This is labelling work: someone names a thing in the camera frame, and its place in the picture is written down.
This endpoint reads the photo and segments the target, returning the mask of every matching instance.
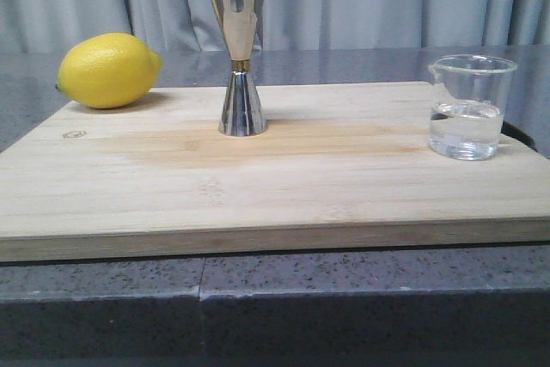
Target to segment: jigger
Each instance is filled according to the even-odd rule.
[[[257,135],[267,129],[267,123],[249,72],[256,23],[264,0],[211,1],[232,66],[219,131],[232,137]]]

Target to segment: measuring cup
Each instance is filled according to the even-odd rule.
[[[444,56],[428,69],[436,91],[430,147],[455,159],[493,157],[517,64],[493,56],[464,54]]]

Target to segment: curtain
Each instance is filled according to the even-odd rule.
[[[105,32],[152,49],[224,49],[210,0],[0,0],[0,52],[65,51]],[[550,0],[265,0],[264,50],[550,44]]]

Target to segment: yellow lemon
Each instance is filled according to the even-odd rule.
[[[101,34],[74,46],[58,73],[58,89],[88,107],[122,107],[155,83],[162,59],[131,34]]]

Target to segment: gray countertop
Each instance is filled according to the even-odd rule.
[[[426,65],[457,52],[518,62],[506,120],[550,158],[550,46],[255,52],[253,72],[259,86],[430,81]],[[62,58],[0,54],[0,150],[67,102],[54,88]],[[158,87],[227,82],[225,52],[163,58]],[[549,296],[547,242],[7,263],[0,265],[0,363],[539,351],[550,345]]]

